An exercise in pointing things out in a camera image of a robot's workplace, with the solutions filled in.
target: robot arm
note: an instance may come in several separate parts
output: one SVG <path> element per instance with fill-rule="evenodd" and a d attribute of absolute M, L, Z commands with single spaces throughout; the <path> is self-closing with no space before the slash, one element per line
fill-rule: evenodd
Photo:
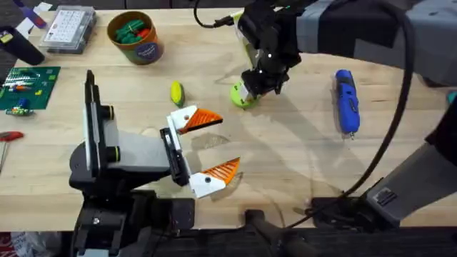
<path fill-rule="evenodd" d="M 416 33 L 414 71 L 437 84 L 456 85 L 457 4 L 433 0 L 395 4 Z M 299 53 L 404 68 L 401 29 L 376 1 L 298 1 L 276 12 L 265 1 L 255 1 L 245 8 L 238 29 L 260 49 L 254 68 L 242 74 L 246 91 L 254 98 L 272 90 L 279 94 L 288 69 L 301 61 Z"/>
<path fill-rule="evenodd" d="M 457 4 L 452 1 L 395 1 L 415 32 L 414 71 L 437 84 L 456 85 Z M 405 68 L 402 30 L 376 1 L 298 1 L 274 11 L 264 1 L 244 9 L 237 26 L 252 48 L 253 68 L 242 73 L 244 101 L 281 91 L 299 53 L 332 54 Z M 366 231 L 399 226 L 419 208 L 457 191 L 457 159 L 452 104 L 438 128 L 398 168 L 355 201 L 337 208 Z"/>

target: sticker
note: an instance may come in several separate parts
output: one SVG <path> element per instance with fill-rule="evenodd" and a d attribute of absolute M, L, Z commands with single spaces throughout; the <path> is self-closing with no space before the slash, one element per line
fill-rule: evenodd
<path fill-rule="evenodd" d="M 159 46 L 154 42 L 141 44 L 135 48 L 135 54 L 142 59 L 155 61 L 160 57 Z"/>

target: plastic storage box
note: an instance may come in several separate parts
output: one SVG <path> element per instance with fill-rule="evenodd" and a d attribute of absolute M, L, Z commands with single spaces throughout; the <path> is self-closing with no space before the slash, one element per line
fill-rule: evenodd
<path fill-rule="evenodd" d="M 82 54 L 96 23 L 90 6 L 59 6 L 39 44 L 49 53 Z"/>

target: wooden tabletop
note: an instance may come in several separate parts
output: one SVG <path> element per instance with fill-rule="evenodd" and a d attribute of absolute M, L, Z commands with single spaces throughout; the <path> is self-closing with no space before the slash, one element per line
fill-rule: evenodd
<path fill-rule="evenodd" d="M 235 9 L 202 9 L 205 22 Z M 281 95 L 269 94 L 243 111 L 229 90 L 247 68 L 233 27 L 202 29 L 192 10 L 144 11 L 165 44 L 161 59 L 136 66 L 109 41 L 106 27 L 122 11 L 97 11 L 94 34 L 82 55 L 48 55 L 42 66 L 61 66 L 48 107 L 28 118 L 0 114 L 0 131 L 22 131 L 9 144 L 0 173 L 0 231 L 72 230 L 81 193 L 69 186 L 69 157 L 82 142 L 83 85 L 91 69 L 101 100 L 114 106 L 118 128 L 158 136 L 173 80 L 186 90 L 186 105 L 211 109 L 224 118 L 217 126 L 181 137 L 194 171 L 241 157 L 238 175 L 228 188 L 196 202 L 195 228 L 235 228 L 247 208 L 260 208 L 278 226 L 303 215 L 314 196 L 336 196 L 365 171 L 377 151 L 396 107 L 402 71 L 333 56 L 303 54 L 289 71 Z M 50 21 L 52 12 L 43 14 Z M 37 45 L 43 31 L 34 29 Z M 26 66 L 18 61 L 16 66 Z M 352 71 L 357 84 L 361 127 L 354 141 L 343 140 L 335 126 L 332 85 L 338 69 Z M 427 88 L 414 77 L 401 125 L 362 193 L 387 175 L 423 143 L 446 107 L 444 91 Z M 189 197 L 170 178 L 150 183 L 161 197 Z M 457 225 L 457 197 L 449 196 L 408 217 L 403 226 Z M 307 222 L 303 226 L 312 226 Z"/>

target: electrical wire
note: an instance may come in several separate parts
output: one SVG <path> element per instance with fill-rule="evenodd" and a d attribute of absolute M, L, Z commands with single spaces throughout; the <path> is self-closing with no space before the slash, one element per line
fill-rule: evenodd
<path fill-rule="evenodd" d="M 167 238 L 172 238 L 172 239 L 180 239 L 180 238 L 198 238 L 200 236 L 217 236 L 217 235 L 223 235 L 227 233 L 235 233 L 244 230 L 244 227 L 240 228 L 235 228 L 235 229 L 230 229 L 230 230 L 222 230 L 222 231 L 216 231 L 213 233 L 206 233 L 205 235 L 189 235 L 189 236 L 177 236 L 177 235 L 171 235 L 171 234 L 164 234 L 164 237 Z"/>
<path fill-rule="evenodd" d="M 403 29 L 403 36 L 405 38 L 405 64 L 404 64 L 404 72 L 403 72 L 403 81 L 401 83 L 401 90 L 400 90 L 400 96 L 398 98 L 398 103 L 397 103 L 397 108 L 395 110 L 395 113 L 392 118 L 391 125 L 389 126 L 387 130 L 387 134 L 384 137 L 384 140 L 381 143 L 381 146 L 379 147 L 379 150 L 376 152 L 375 156 L 373 157 L 373 160 L 371 161 L 370 165 L 366 169 L 366 171 L 363 173 L 362 177 L 352 186 L 350 187 L 349 190 L 346 192 L 342 193 L 340 196 L 335 198 L 332 202 L 327 203 L 326 205 L 323 205 L 321 207 L 318 207 L 316 210 L 311 211 L 308 215 L 306 215 L 304 218 L 300 219 L 299 221 L 292 223 L 291 225 L 288 225 L 285 227 L 285 229 L 291 229 L 307 220 L 312 218 L 314 215 L 317 213 L 322 212 L 329 206 L 332 206 L 336 203 L 338 203 L 341 199 L 346 198 L 347 196 L 351 195 L 354 193 L 360 186 L 365 183 L 365 181 L 368 179 L 368 177 L 373 173 L 375 167 L 378 165 L 379 161 L 381 160 L 382 156 L 386 152 L 388 145 L 392 141 L 393 136 L 395 135 L 395 132 L 398 128 L 398 125 L 400 124 L 401 117 L 403 116 L 403 112 L 406 109 L 406 102 L 408 101 L 408 94 L 409 94 L 409 89 L 411 88 L 411 79 L 413 77 L 413 71 L 414 71 L 414 60 L 415 60 L 415 52 L 416 52 L 416 42 L 415 42 L 415 34 L 414 34 L 414 28 L 413 25 L 411 24 L 411 21 L 405 15 L 400 9 L 397 7 L 386 3 L 384 1 L 377 1 L 376 2 L 378 6 L 386 11 L 389 15 L 391 15 L 393 18 L 397 20 L 397 23 L 399 23 L 400 27 Z"/>
<path fill-rule="evenodd" d="M 205 29 L 214 29 L 214 24 L 203 24 L 200 19 L 199 19 L 199 15 L 197 14 L 197 8 L 199 7 L 199 3 L 200 3 L 200 0 L 196 0 L 195 1 L 195 5 L 194 5 L 194 18 L 195 18 L 195 21 L 201 26 L 201 27 L 204 27 Z"/>
<path fill-rule="evenodd" d="M 203 24 L 199 19 L 199 15 L 197 14 L 197 9 L 199 7 L 199 3 L 200 3 L 200 0 L 195 1 L 194 19 L 201 27 L 203 27 L 205 29 L 215 29 L 215 28 L 218 28 L 221 26 L 225 26 L 225 25 L 231 26 L 234 24 L 233 17 L 230 15 L 227 15 L 227 16 L 223 17 L 222 19 L 215 20 L 213 24 Z"/>

